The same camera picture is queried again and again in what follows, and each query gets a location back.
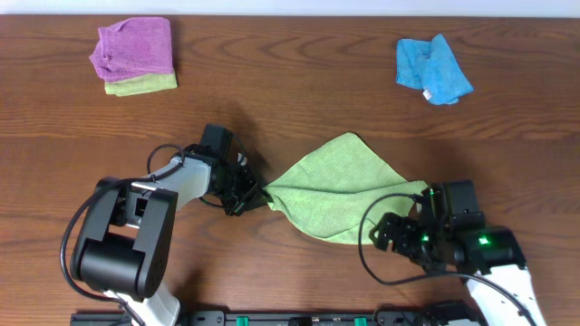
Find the wooden table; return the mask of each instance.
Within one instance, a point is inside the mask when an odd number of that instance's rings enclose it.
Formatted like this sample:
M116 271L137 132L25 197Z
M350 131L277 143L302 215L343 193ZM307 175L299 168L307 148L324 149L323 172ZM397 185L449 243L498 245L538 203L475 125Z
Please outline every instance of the wooden table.
M101 177L144 175L151 149L195 142L209 122L236 132L268 181L346 131L409 180L473 179L488 221L523 247L548 323L578 321L580 21L170 16L179 87L117 98L88 56L97 27L125 18L0 16L0 323L114 309L63 281L66 224ZM397 40L438 33L475 88L452 106L394 82ZM421 273L367 252L384 278ZM455 280L380 286L355 246L303 235L266 207L228 217L199 202L178 213L165 280L190 309L466 297Z

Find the blue cloth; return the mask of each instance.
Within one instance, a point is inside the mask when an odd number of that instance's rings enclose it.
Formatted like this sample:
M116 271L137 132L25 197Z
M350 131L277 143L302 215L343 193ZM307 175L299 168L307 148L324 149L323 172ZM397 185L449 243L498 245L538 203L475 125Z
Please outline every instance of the blue cloth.
M454 104L473 87L461 72L443 35L431 42L403 39L397 43L397 83L415 90L431 104Z

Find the white wall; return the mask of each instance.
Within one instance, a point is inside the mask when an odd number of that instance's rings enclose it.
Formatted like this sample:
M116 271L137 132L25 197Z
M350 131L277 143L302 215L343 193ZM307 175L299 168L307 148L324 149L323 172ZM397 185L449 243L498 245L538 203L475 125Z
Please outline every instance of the white wall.
M0 14L580 17L580 0L0 0Z

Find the green cloth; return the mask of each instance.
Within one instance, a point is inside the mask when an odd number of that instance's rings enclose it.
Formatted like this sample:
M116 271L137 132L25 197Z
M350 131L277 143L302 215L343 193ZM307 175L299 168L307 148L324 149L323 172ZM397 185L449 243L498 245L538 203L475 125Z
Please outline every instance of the green cloth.
M265 187L268 204L282 211L307 235L337 244L356 245L364 211L390 193L419 194L427 184L408 182L374 154L358 136L346 133L294 164ZM408 198L392 197L375 205L367 216L362 242L371 243L371 228L386 212L409 214Z
M170 90L178 87L175 73L150 73L124 81L105 82L105 92L117 96L136 95L154 91Z

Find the folded towel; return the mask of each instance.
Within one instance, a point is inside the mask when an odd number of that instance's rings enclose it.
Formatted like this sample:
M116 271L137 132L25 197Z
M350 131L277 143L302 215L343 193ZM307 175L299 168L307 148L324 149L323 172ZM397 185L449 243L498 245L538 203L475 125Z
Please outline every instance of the folded towel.
M397 43L397 83L424 90L432 104L454 104L473 91L443 35L431 42L403 39Z
M106 82L147 73L173 73L171 29L161 17L136 17L99 28L101 40L89 57Z
M419 194L427 184L408 182L374 154L361 139L346 133L294 164L265 187L273 210L282 211L307 235L356 245L359 224L372 201L390 193ZM413 203L393 197L378 203L367 217L362 242L386 212L409 214Z
M124 81L105 82L105 92L117 96L136 95L178 87L175 73L146 74Z

